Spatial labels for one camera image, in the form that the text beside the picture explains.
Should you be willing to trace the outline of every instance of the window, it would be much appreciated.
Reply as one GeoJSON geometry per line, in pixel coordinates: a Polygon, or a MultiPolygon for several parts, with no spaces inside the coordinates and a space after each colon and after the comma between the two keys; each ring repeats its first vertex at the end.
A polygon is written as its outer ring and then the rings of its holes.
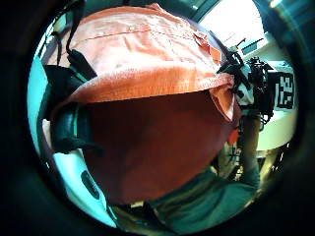
{"type": "Polygon", "coordinates": [[[254,41],[264,36],[261,17],[252,0],[221,0],[200,22],[227,47],[243,38],[254,41]]]}

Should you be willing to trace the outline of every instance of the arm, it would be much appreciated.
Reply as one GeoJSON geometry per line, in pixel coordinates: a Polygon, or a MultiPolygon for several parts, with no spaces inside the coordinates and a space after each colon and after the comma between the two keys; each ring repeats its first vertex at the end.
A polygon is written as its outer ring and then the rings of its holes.
{"type": "Polygon", "coordinates": [[[242,148],[240,163],[244,172],[240,181],[255,188],[259,188],[260,185],[259,168],[256,159],[259,129],[260,118],[258,112],[251,111],[249,116],[243,117],[243,135],[239,144],[242,148]]]}

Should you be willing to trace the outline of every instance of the teal surface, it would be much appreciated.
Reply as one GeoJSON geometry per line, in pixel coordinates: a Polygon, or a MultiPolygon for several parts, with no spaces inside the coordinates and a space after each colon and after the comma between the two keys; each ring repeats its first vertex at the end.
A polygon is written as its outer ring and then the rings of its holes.
{"type": "Polygon", "coordinates": [[[40,59],[35,56],[31,64],[27,103],[31,138],[37,153],[39,153],[38,135],[36,130],[37,117],[47,85],[48,80],[45,71],[42,67],[40,59]]]}

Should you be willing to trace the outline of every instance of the light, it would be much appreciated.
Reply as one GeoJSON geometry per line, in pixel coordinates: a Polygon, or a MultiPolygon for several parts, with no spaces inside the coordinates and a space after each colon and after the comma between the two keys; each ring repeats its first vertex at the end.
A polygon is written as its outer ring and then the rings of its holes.
{"type": "Polygon", "coordinates": [[[270,7],[275,8],[277,7],[283,0],[273,0],[270,2],[270,7]]]}

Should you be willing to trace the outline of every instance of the orange cloth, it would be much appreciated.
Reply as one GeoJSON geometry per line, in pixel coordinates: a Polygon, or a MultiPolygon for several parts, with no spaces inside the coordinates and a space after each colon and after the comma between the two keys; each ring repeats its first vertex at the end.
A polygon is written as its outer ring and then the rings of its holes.
{"type": "MultiPolygon", "coordinates": [[[[158,4],[106,9],[88,16],[77,29],[71,48],[85,55],[97,78],[80,86],[66,102],[103,102],[208,89],[224,118],[232,120],[234,95],[229,89],[233,75],[216,74],[221,52],[209,44],[204,32],[158,4]]],[[[61,66],[69,66],[66,52],[62,54],[61,66]]]]}
{"type": "MultiPolygon", "coordinates": [[[[88,16],[71,48],[97,77],[58,107],[74,101],[90,110],[94,140],[105,155],[87,155],[86,162],[111,204],[179,188],[216,157],[237,126],[233,76],[216,74],[221,52],[204,32],[158,4],[88,16]]],[[[63,51],[61,66],[69,66],[66,56],[63,51]]]]}

